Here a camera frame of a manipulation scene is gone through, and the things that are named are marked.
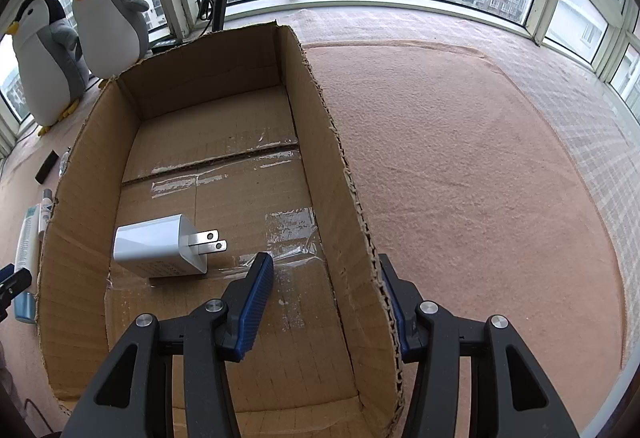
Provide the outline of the small pink white bottle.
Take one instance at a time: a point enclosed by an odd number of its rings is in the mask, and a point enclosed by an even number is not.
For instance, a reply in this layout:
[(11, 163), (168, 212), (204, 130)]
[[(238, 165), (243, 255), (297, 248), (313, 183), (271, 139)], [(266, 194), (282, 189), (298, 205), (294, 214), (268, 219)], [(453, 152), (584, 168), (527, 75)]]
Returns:
[(52, 216), (53, 206), (54, 202), (52, 191), (50, 189), (44, 189), (42, 191), (38, 220), (38, 237), (40, 241), (43, 240), (44, 233), (46, 233), (48, 224)]

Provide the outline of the pink plaid mat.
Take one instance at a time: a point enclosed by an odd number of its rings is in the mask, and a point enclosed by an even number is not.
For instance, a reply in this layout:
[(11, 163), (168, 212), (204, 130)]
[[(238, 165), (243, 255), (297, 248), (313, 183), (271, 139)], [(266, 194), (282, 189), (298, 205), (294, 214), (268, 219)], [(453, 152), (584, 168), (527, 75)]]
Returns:
[(376, 251), (438, 280), (634, 275), (638, 153), (584, 66), (447, 17), (300, 11)]

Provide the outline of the blue sanitizer bottle keychain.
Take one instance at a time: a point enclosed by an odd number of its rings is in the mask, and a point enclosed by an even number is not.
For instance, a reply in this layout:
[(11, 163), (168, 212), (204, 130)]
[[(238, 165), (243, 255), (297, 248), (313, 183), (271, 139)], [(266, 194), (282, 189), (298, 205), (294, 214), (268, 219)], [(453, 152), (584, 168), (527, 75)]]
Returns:
[(67, 147), (66, 151), (60, 157), (60, 164), (58, 165), (58, 176), (62, 178), (64, 173), (66, 172), (68, 161), (70, 160), (70, 152), (72, 148), (70, 146)]

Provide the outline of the small plush penguin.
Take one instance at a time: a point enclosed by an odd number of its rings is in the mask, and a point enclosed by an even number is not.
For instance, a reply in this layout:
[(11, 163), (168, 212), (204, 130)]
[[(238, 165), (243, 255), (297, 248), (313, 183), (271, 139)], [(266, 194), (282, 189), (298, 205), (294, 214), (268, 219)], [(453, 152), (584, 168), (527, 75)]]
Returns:
[(73, 0), (72, 10), (84, 59), (101, 79), (117, 77), (149, 50), (144, 0)]

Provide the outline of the white USB charger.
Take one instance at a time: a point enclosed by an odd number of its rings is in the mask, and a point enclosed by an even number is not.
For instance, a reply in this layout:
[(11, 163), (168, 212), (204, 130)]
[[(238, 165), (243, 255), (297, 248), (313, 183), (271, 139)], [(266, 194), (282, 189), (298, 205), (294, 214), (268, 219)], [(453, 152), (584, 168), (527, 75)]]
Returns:
[(113, 260), (145, 279), (204, 275), (207, 256), (227, 249), (217, 230), (198, 232), (180, 213), (118, 227)]

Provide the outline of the pink blanket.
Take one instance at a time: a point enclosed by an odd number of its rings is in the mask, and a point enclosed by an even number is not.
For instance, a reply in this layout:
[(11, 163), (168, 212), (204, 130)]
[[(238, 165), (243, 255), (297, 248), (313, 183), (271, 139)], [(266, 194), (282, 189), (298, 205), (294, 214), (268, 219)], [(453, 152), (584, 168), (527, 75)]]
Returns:
[(380, 261), (449, 311), (510, 319), (577, 428), (622, 364), (613, 245), (585, 180), (486, 54), (212, 34), (103, 89), (54, 189), (38, 369), (73, 408), (141, 312), (219, 295), (255, 254), (274, 288), (229, 369), (249, 437), (387, 437), (399, 361)]

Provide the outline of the white blue lotion tube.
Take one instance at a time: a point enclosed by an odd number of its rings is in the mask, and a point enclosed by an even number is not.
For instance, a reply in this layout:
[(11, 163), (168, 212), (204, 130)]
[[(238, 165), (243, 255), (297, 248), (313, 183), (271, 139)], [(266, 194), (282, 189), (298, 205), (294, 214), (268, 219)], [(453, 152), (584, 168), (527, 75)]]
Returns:
[(17, 321), (36, 323), (36, 291), (39, 268), (40, 205), (28, 207), (21, 226), (15, 253), (15, 270), (29, 272), (30, 285), (14, 298), (14, 317)]

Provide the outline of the large plush penguin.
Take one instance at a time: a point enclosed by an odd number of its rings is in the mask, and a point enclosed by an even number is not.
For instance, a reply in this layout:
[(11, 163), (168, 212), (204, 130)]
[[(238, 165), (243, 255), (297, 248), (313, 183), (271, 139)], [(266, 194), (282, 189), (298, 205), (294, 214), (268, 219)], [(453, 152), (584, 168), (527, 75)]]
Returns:
[(6, 28), (29, 112), (45, 135), (76, 111), (90, 72), (58, 0), (24, 0)]

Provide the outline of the black inline remote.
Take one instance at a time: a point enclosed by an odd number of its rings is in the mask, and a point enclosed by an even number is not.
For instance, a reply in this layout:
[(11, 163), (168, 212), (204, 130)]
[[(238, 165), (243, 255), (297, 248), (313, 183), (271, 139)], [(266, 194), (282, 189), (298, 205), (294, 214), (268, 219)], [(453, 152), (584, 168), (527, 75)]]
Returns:
[(171, 49), (178, 48), (178, 46), (181, 46), (182, 44), (183, 44), (183, 41), (177, 38), (157, 39), (150, 44), (149, 52), (152, 55), (156, 55), (156, 54), (164, 53)]

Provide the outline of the brown cardboard box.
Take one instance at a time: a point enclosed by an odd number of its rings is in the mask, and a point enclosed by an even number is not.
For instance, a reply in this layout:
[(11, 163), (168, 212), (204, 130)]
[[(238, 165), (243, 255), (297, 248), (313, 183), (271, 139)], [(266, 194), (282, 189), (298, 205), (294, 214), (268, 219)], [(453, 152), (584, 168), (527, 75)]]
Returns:
[[(228, 248), (202, 275), (143, 279), (113, 257), (119, 227), (181, 215)], [(250, 437), (386, 437), (402, 379), (390, 301), (334, 122), (292, 29), (208, 34), (100, 93), (55, 191), (39, 276), (49, 385), (74, 406), (138, 314), (179, 317), (261, 251), (273, 289), (228, 367)]]

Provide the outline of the black lipstick tube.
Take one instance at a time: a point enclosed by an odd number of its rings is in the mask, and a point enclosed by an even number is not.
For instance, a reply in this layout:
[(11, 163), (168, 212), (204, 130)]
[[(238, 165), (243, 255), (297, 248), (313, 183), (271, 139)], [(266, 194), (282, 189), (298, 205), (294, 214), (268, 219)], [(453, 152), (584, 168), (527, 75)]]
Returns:
[(59, 160), (60, 160), (60, 156), (58, 156), (58, 153), (56, 153), (55, 151), (51, 151), (47, 155), (47, 157), (44, 158), (44, 161), (42, 162), (41, 166), (39, 167), (38, 171), (35, 174), (35, 180), (38, 184), (43, 185), (46, 183), (47, 179), (49, 178), (52, 171), (55, 169)]

